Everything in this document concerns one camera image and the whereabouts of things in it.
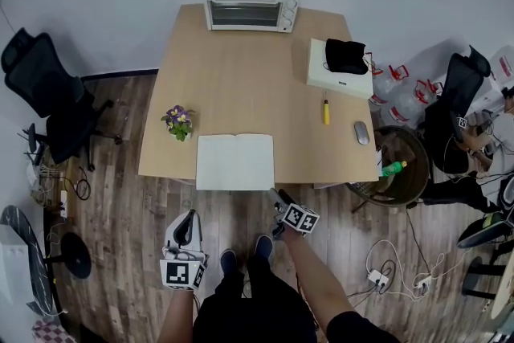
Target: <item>white cable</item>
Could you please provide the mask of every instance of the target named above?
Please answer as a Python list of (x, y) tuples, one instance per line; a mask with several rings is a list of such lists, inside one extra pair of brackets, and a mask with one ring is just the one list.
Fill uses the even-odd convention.
[[(443, 276), (444, 276), (444, 275), (446, 275), (447, 273), (451, 272), (453, 269), (455, 269), (457, 266), (459, 266), (459, 265), (463, 262), (464, 256), (465, 256), (467, 253), (469, 253), (470, 251), (471, 251), (471, 249), (466, 250), (466, 251), (465, 251), (465, 252), (460, 256), (460, 259), (459, 259), (459, 261), (457, 262), (457, 264), (456, 264), (454, 267), (449, 268), (448, 270), (446, 270), (443, 274), (441, 274), (441, 275), (439, 275), (439, 276), (436, 276), (436, 277), (434, 277), (434, 275), (430, 274), (430, 275), (432, 276), (432, 279), (433, 279), (433, 280), (439, 279), (440, 277), (443, 277)], [(442, 256), (443, 256), (443, 259), (442, 259), (442, 260), (441, 260), (441, 262), (440, 262), (440, 263), (442, 263), (442, 262), (443, 262), (443, 260), (444, 260), (444, 257), (445, 257), (445, 256), (444, 256), (444, 253), (441, 253), (440, 255), (442, 255)]]
[(35, 303), (38, 305), (39, 307), (39, 310), (41, 310), (41, 313), (44, 314), (45, 316), (51, 316), (51, 317), (56, 317), (58, 316), (59, 314), (63, 314), (63, 313), (67, 313), (67, 310), (64, 308), (63, 310), (61, 310), (59, 313), (49, 313), (49, 312), (46, 312), (42, 307), (41, 307), (41, 304), (39, 304), (38, 300), (34, 298), (34, 301)]
[[(368, 272), (368, 274), (371, 273), (371, 271), (369, 270), (369, 256), (371, 255), (371, 251), (375, 248), (375, 246), (377, 246), (379, 243), (381, 242), (386, 242), (388, 243), (394, 250), (394, 254), (396, 256), (396, 260), (398, 261), (398, 267), (400, 268), (400, 276), (402, 278), (402, 285), (403, 287), (409, 292), (409, 294), (406, 294), (406, 293), (403, 293), (403, 292), (384, 292), (384, 293), (388, 293), (388, 294), (398, 294), (398, 295), (403, 295), (403, 296), (407, 296), (409, 297), (413, 302), (416, 302), (416, 301), (420, 301), (423, 297), (425, 297), (428, 292), (430, 291), (430, 285), (428, 286), (428, 289), (426, 290), (426, 292), (421, 295), (421, 296), (416, 296), (416, 294), (410, 290), (406, 284), (405, 284), (405, 279), (403, 277), (403, 268), (402, 268), (402, 262), (400, 261), (400, 258), (398, 256), (398, 251), (396, 250), (396, 247), (387, 239), (381, 239), (381, 240), (378, 240), (368, 251), (368, 255), (366, 256), (366, 261), (365, 261), (365, 266), (366, 266), (366, 271)], [(432, 270), (430, 270), (430, 273), (427, 273), (427, 272), (423, 272), (423, 273), (418, 273), (413, 279), (412, 279), (412, 288), (415, 288), (415, 284), (416, 284), (416, 279), (419, 277), (419, 276), (429, 276), (430, 277), (430, 281), (432, 280), (437, 280), (437, 279), (440, 279), (441, 277), (443, 277), (444, 275), (446, 275), (447, 273), (451, 272), (452, 270), (454, 270), (456, 267), (458, 267), (462, 262), (463, 262), (463, 259), (464, 259), (464, 256), (469, 253), (471, 251), (471, 249), (465, 251), (461, 256), (460, 256), (460, 259), (459, 261), (457, 262), (457, 264), (451, 268), (449, 268), (448, 270), (446, 270), (444, 273), (438, 275), (438, 276), (434, 276), (434, 270), (440, 265), (443, 263), (444, 259), (445, 259), (445, 255), (444, 253), (439, 253), (437, 259), (435, 260), (435, 265), (432, 267)]]
[(450, 140), (451, 138), (453, 137), (453, 133), (451, 134), (450, 138), (448, 139), (447, 141), (447, 145), (446, 147), (444, 148), (444, 153), (443, 153), (443, 172), (444, 172), (444, 166), (446, 164), (446, 161), (447, 161), (447, 150), (448, 150), (448, 145), (450, 144)]
[(405, 284), (405, 279), (403, 277), (403, 267), (402, 267), (402, 262), (400, 261), (400, 258), (398, 256), (398, 252), (396, 250), (396, 247), (387, 239), (381, 239), (381, 240), (378, 240), (368, 251), (368, 255), (366, 256), (366, 271), (368, 272), (368, 274), (370, 273), (369, 271), (369, 265), (368, 265), (368, 262), (369, 262), (369, 255), (371, 254), (371, 251), (375, 248), (375, 246), (377, 246), (379, 243), (382, 243), (382, 242), (386, 242), (388, 243), (394, 250), (394, 254), (396, 255), (396, 260), (398, 261), (398, 267), (400, 268), (400, 276), (402, 278), (402, 284), (403, 284), (403, 287), (412, 295), (412, 299), (421, 299), (423, 298), (423, 296), (416, 296), (414, 294), (414, 292), (412, 290), (410, 290), (407, 285)]
[(59, 236), (59, 235), (57, 235), (57, 233), (53, 233), (53, 232), (52, 232), (52, 229), (53, 229), (54, 227), (57, 227), (57, 226), (61, 226), (61, 225), (63, 225), (63, 224), (66, 224), (66, 222), (67, 222), (67, 220), (64, 218), (64, 222), (56, 223), (56, 224), (55, 224), (55, 225), (53, 225), (53, 226), (50, 228), (50, 230), (48, 231), (47, 241), (48, 241), (48, 242), (50, 242), (50, 253), (48, 253), (48, 255), (46, 256), (47, 258), (51, 256), (51, 247), (52, 247), (54, 244), (60, 244), (60, 243), (61, 243), (61, 240), (60, 240), (60, 239), (59, 239), (59, 241), (58, 241), (57, 243), (56, 243), (56, 242), (52, 242), (52, 241), (51, 241), (51, 236), (52, 236), (52, 235)]

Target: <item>wooden table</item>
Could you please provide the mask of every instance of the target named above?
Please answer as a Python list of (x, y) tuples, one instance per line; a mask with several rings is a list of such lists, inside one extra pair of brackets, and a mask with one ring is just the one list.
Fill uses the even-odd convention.
[(512, 282), (514, 281), (514, 253), (511, 253), (508, 258), (507, 267), (505, 268), (504, 275), (501, 277), (500, 286), (498, 292), (496, 292), (495, 301), (492, 304), (491, 318), (496, 318), (507, 306), (507, 303), (511, 300), (514, 287)]
[[(300, 9), (291, 34), (208, 31), (203, 5), (181, 7), (146, 119), (139, 174), (195, 179), (200, 135), (273, 136), (279, 183), (377, 180), (367, 100), (328, 92), (331, 121), (323, 125), (324, 91), (308, 86), (311, 38), (350, 40), (344, 16)], [(190, 141), (171, 136), (161, 117), (175, 104), (194, 110)], [(371, 142), (360, 145), (362, 120)]]

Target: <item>black office chair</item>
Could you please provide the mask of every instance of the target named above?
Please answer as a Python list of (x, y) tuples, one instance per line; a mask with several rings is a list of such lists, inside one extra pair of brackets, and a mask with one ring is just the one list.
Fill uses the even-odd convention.
[(455, 144), (455, 141), (463, 142), (457, 118), (466, 116), (483, 78), (491, 74), (487, 59), (473, 47), (470, 48), (469, 57), (455, 53), (450, 58), (443, 93), (425, 110), (423, 127), (426, 151), (434, 164), (448, 174), (467, 172), (467, 154)]
[(33, 137), (50, 147), (56, 164), (71, 156), (78, 157), (84, 147), (88, 169), (93, 171), (91, 135), (111, 138), (117, 145), (121, 143), (119, 135), (109, 136), (96, 130), (99, 117), (113, 102), (107, 100), (99, 110), (92, 107), (94, 96), (79, 77), (66, 73), (47, 33), (34, 38), (21, 29), (7, 44), (1, 61), (7, 87), (20, 95), (40, 117), (49, 116), (47, 135)]

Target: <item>black shoe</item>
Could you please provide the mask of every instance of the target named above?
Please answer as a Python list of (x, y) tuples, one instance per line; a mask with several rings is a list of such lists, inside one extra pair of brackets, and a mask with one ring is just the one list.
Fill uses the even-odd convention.
[(238, 271), (238, 260), (235, 251), (226, 249), (219, 258), (219, 265), (222, 267), (223, 275)]
[(255, 255), (269, 260), (272, 252), (273, 240), (271, 240), (271, 237), (267, 235), (260, 235), (257, 238), (257, 243), (255, 244)]

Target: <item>tissue box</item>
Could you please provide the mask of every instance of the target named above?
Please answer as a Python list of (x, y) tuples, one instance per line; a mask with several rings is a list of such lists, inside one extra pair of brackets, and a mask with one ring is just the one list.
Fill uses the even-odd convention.
[(326, 68), (327, 58), (324, 53), (326, 42), (311, 39), (308, 57), (307, 84), (334, 92), (369, 99), (373, 95), (371, 65), (364, 59), (368, 71), (364, 75), (352, 73), (332, 73)]

